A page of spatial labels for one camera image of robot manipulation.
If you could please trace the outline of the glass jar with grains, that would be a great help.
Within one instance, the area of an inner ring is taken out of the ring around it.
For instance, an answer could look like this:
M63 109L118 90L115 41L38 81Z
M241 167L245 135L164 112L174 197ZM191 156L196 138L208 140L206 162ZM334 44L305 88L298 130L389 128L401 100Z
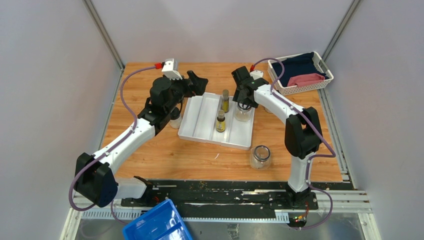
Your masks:
M248 122L251 119L252 107L243 103L237 103L234 117L240 122Z

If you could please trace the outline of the yellow label sauce bottle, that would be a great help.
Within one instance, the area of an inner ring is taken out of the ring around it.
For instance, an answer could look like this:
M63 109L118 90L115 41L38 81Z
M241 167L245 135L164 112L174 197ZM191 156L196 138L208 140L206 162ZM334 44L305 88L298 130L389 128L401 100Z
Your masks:
M219 110L217 112L217 118L215 122L215 129L217 132L222 133L226 130L226 118L225 112L223 110Z
M221 110L227 113L230 109L230 98L229 98L229 90L224 89L221 95Z

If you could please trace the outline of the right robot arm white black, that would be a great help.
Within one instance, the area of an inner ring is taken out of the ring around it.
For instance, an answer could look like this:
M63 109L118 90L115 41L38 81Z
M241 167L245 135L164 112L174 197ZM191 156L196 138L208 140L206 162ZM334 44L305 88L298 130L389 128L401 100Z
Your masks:
M285 201L292 209L304 205L310 195L311 157L322 143L322 130L315 108L301 107L281 95L263 77L245 66L231 72L236 84L235 102L267 108L284 124L284 145L291 155Z

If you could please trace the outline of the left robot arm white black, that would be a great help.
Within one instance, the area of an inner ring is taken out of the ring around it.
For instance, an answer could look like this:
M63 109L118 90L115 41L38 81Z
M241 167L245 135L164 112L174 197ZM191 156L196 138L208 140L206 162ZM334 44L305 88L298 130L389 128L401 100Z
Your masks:
M192 70L188 77L172 79L163 75L155 79L149 90L144 109L134 115L134 122L115 140L93 154L82 153L76 160L75 177L68 197L71 206L82 211L73 201L73 192L103 208L116 199L134 199L140 206L153 201L152 185L145 179L115 178L120 166L145 142L158 135L171 120L184 98L202 96L208 79L198 77Z

